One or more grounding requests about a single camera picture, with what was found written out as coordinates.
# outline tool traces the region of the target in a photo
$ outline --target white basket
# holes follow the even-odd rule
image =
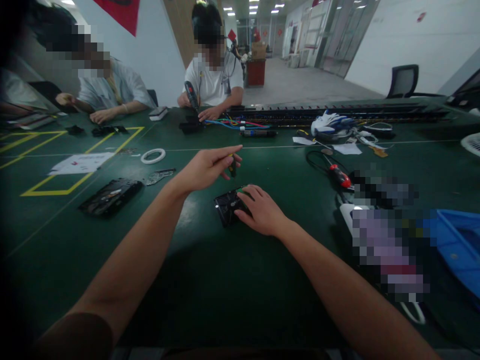
[[[480,157],[480,132],[464,137],[460,144],[472,154]]]

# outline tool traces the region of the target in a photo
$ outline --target gray floor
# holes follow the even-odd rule
[[[246,87],[243,104],[325,104],[333,101],[382,99],[385,96],[314,67],[289,68],[279,57],[265,64],[265,85]]]

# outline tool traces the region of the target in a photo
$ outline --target black hair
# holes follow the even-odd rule
[[[222,18],[212,4],[195,4],[191,11],[191,22],[193,37],[199,44],[215,46],[225,38],[222,34]]]

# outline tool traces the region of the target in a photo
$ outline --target hand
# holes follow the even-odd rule
[[[282,233],[282,228],[291,222],[289,218],[261,187],[248,185],[242,190],[251,195],[250,197],[241,192],[237,193],[240,200],[250,210],[251,216],[242,210],[235,210],[235,215],[260,234],[278,238]]]
[[[236,167],[240,167],[242,158],[236,154],[243,145],[222,147],[212,150],[200,150],[192,160],[173,178],[181,190],[187,193],[203,190],[212,185],[219,176],[230,180],[225,169],[232,163],[233,154],[237,161]]]
[[[200,122],[205,120],[217,120],[220,115],[222,115],[223,111],[219,106],[209,107],[206,110],[203,110],[201,113],[198,114],[198,118]]]
[[[189,97],[186,92],[182,92],[180,97],[177,100],[178,106],[181,108],[191,108],[192,104],[190,103]]]
[[[74,106],[75,105],[75,97],[72,94],[61,92],[56,97],[55,100],[62,106]]]
[[[90,120],[92,123],[103,124],[112,120],[117,115],[113,108],[106,110],[98,110],[90,114]]]

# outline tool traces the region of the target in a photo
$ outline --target blue plastic tray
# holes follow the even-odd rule
[[[436,246],[455,276],[480,299],[480,214],[437,210]]]

